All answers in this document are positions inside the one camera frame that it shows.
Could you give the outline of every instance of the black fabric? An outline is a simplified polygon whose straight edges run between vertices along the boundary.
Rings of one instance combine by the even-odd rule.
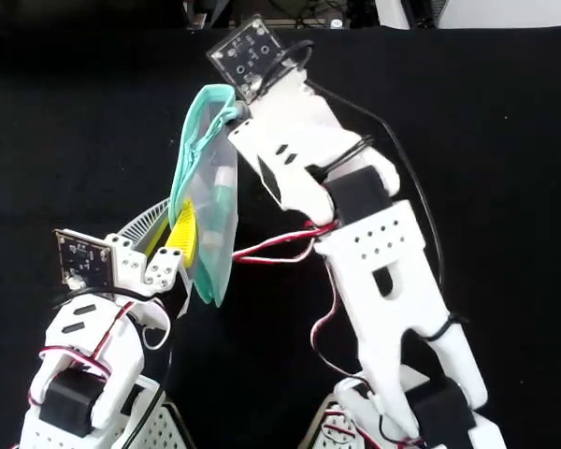
[[[185,111],[200,86],[222,80],[204,52],[223,36],[0,43],[0,448],[18,439],[62,288],[51,230],[102,236],[167,196]],[[310,76],[384,117],[410,153],[443,240],[446,302],[471,321],[483,412],[511,448],[561,442],[561,29],[281,37],[312,39]],[[345,126],[377,132],[336,111]],[[303,224],[239,168],[238,248]],[[405,175],[400,197],[415,202]],[[234,267],[219,310],[193,298],[168,389],[199,447],[296,446],[338,380],[309,348],[330,302],[316,256]],[[343,313],[321,346],[357,368]],[[436,364],[407,344],[405,358]]]

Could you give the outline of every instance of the teal bag handle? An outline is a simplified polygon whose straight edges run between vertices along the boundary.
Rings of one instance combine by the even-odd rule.
[[[223,103],[223,107],[212,120],[204,136],[198,138],[203,110],[213,103]],[[180,132],[179,159],[170,189],[168,224],[171,229],[182,212],[187,186],[195,174],[203,150],[218,135],[223,126],[238,117],[238,114],[239,109],[235,106],[235,89],[228,84],[204,86],[189,107]]]

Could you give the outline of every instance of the plastic bag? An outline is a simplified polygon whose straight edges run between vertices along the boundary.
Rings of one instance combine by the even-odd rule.
[[[223,303],[237,230],[237,151],[227,139],[226,122],[237,117],[231,86],[205,86],[185,118],[180,156],[170,195],[174,225],[185,197],[197,216],[198,247],[194,284],[206,303]]]

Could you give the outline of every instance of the white plastic part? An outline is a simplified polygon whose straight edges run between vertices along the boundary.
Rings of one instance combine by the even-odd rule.
[[[46,330],[46,346],[76,348],[86,356],[92,355],[107,333],[120,308],[102,297],[84,295],[64,305]],[[83,328],[66,331],[69,326],[82,323]],[[58,351],[46,353],[41,368],[31,383],[31,397],[43,402],[53,377],[68,367],[71,358]],[[104,390],[92,410],[92,426],[106,428],[129,395],[137,376],[143,370],[143,350],[139,336],[124,316],[110,330],[110,338],[96,361],[110,371]]]
[[[381,25],[398,30],[410,29],[410,22],[401,0],[376,0],[376,10]]]
[[[400,367],[399,374],[401,386],[405,391],[423,384],[428,380],[426,376],[406,365]],[[354,390],[358,384],[359,381],[355,379],[345,379],[335,386],[334,397],[340,405],[334,406],[333,409],[346,413],[346,419],[340,420],[338,423],[342,426],[347,423],[351,424],[352,422],[349,419],[351,418],[354,423],[364,428],[383,449],[395,449],[396,446],[386,441],[379,432],[379,413],[377,411],[379,407],[373,404],[370,398],[362,398],[362,396]],[[475,449],[506,449],[498,426],[477,413],[473,413],[473,416],[476,420],[476,427],[468,433],[473,447]],[[389,416],[385,415],[382,421],[382,429],[386,435],[389,435],[395,440],[403,440],[407,437]],[[365,446],[363,444],[360,445],[359,441],[352,447],[352,449],[364,448]],[[440,445],[431,449],[445,449],[445,447],[444,445]]]
[[[151,208],[144,210],[129,222],[121,231],[119,235],[130,239],[133,243],[132,249],[147,236],[149,236],[155,229],[154,225],[163,217],[166,216],[168,211],[168,198],[153,205]]]
[[[401,338],[408,329],[434,335],[449,311],[424,255],[424,239],[408,201],[400,201],[328,234],[315,245],[330,263],[353,329],[359,360],[387,414],[412,437],[418,425],[399,380]],[[373,272],[387,268],[392,292],[383,297]],[[445,374],[458,382],[472,409],[486,387],[460,325],[430,343]]]
[[[117,413],[107,428],[96,428],[83,438],[41,421],[39,407],[31,407],[25,414],[20,449],[120,449],[134,431],[158,389],[158,383],[144,376],[138,377],[137,385],[143,391],[137,395],[130,416]],[[176,421],[168,409],[162,406],[164,399],[162,395],[145,426],[131,444],[131,449],[188,447]]]
[[[330,163],[361,137],[340,126],[326,101],[305,84],[305,79],[305,70],[289,72],[250,104],[253,118],[228,138],[283,210],[299,210],[315,224],[326,225],[334,218],[334,206],[305,167]],[[278,191],[262,172],[263,163],[273,174]],[[398,192],[395,166],[371,147],[333,170],[329,179],[365,166],[376,168],[389,196]]]

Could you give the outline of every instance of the black cable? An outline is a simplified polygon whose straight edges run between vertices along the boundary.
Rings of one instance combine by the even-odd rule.
[[[434,335],[431,335],[430,337],[422,337],[422,336],[418,336],[418,337],[421,340],[426,341],[427,343],[431,343],[432,341],[436,341],[440,339],[440,337],[445,335],[445,333],[449,330],[449,328],[452,325],[462,325],[467,322],[468,320],[464,316],[460,315],[459,313],[453,312],[449,314],[449,317],[447,318],[447,321],[445,321],[445,324],[442,325]]]
[[[434,221],[434,217],[432,216],[430,206],[428,205],[428,200],[427,200],[426,195],[424,193],[424,189],[422,188],[422,185],[420,184],[420,180],[418,179],[418,175],[415,173],[415,170],[413,169],[413,166],[411,165],[410,159],[407,156],[407,154],[405,153],[405,150],[403,149],[403,147],[401,146],[401,142],[397,138],[395,132],[393,131],[393,129],[389,126],[389,124],[383,118],[379,117],[375,113],[373,113],[373,112],[371,112],[371,111],[369,111],[365,108],[362,108],[361,106],[356,105],[355,103],[349,101],[348,99],[343,98],[339,94],[335,94],[334,92],[331,92],[328,89],[325,89],[324,87],[315,83],[312,80],[307,80],[306,84],[309,87],[311,87],[312,89],[314,89],[314,91],[318,91],[319,93],[338,101],[339,103],[343,104],[344,106],[347,106],[347,107],[349,107],[353,110],[356,110],[357,112],[359,112],[363,115],[366,115],[370,119],[374,120],[376,123],[380,124],[382,126],[382,128],[384,128],[384,130],[388,134],[389,138],[391,138],[391,140],[393,141],[393,144],[395,145],[395,149],[396,149],[396,154],[399,157],[399,159],[401,160],[401,163],[403,164],[405,169],[408,171],[408,174],[410,175],[411,180],[413,181],[413,185],[415,186],[415,190],[418,193],[418,197],[420,197],[420,202],[422,203],[422,207],[423,207],[424,213],[426,215],[426,220],[428,221],[428,224],[430,226],[430,231],[432,233],[432,239],[434,240],[435,252],[437,253],[437,263],[438,263],[438,266],[439,266],[438,267],[439,289],[440,289],[441,293],[444,294],[445,263],[444,263],[444,255],[443,255],[443,252],[442,252],[442,245],[440,243],[439,230],[437,228],[436,222]]]
[[[137,438],[137,435],[139,435],[139,432],[141,431],[141,429],[148,422],[148,419],[150,418],[150,415],[153,412],[153,409],[156,408],[156,404],[158,403],[158,399],[165,392],[165,384],[168,381],[168,374],[170,373],[170,366],[171,365],[172,365],[172,344],[170,345],[170,348],[168,349],[168,364],[166,365],[165,375],[164,375],[162,381],[160,382],[160,384],[158,385],[158,389],[156,390],[156,393],[154,394],[153,398],[151,399],[150,403],[148,404],[148,408],[146,409],[146,411],[143,413],[143,415],[141,416],[141,418],[137,422],[137,425],[133,429],[133,432],[131,432],[131,434],[127,438],[126,442],[124,442],[124,444],[121,446],[121,449],[129,449],[131,447],[131,444],[135,440],[135,438]]]
[[[330,173],[335,168],[342,166],[343,164],[347,163],[348,161],[352,160],[357,154],[365,150],[367,147],[372,145],[374,142],[374,138],[372,136],[364,136],[360,140],[355,143],[349,150],[344,152],[341,156],[337,159],[332,161],[329,164],[326,164],[324,167],[320,167],[320,175],[325,178],[328,173]]]
[[[277,70],[284,61],[293,57],[298,51],[306,49],[306,56],[297,63],[297,70],[303,70],[303,68],[308,63],[309,58],[311,58],[313,47],[313,41],[300,40],[299,42],[296,42],[291,47],[289,47],[287,50],[283,51],[280,56],[277,57],[272,62],[272,64],[270,64],[270,66],[264,71],[264,74],[262,75],[262,82],[258,90],[255,92],[255,97],[257,98],[266,91],[266,89],[269,87],[268,84],[270,83],[272,77],[276,74]]]
[[[150,301],[153,297],[145,297],[138,292],[129,290],[128,288],[113,287],[113,286],[97,286],[97,287],[85,287],[78,290],[71,290],[64,295],[59,296],[53,301],[56,305],[55,307],[64,306],[67,302],[75,297],[82,297],[83,295],[122,295],[124,297],[130,297],[136,299],[137,301]]]

